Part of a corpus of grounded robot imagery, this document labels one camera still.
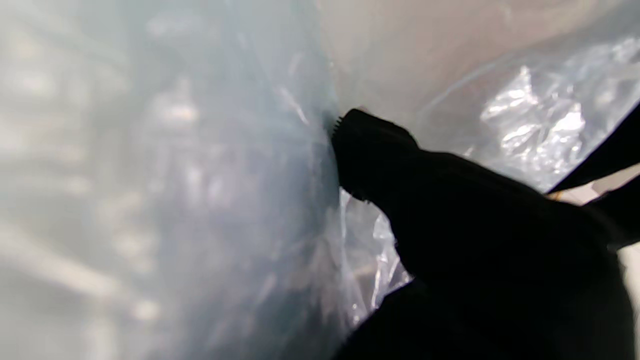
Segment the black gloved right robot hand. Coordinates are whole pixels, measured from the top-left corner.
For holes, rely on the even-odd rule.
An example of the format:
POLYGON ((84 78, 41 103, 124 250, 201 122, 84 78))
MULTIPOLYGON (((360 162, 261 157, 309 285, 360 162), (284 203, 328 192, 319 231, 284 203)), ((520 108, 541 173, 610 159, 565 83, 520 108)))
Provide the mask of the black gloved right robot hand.
POLYGON ((634 360, 618 257, 639 242, 639 178, 584 205, 360 109, 331 133, 339 185, 379 208, 412 277, 334 360, 634 360))

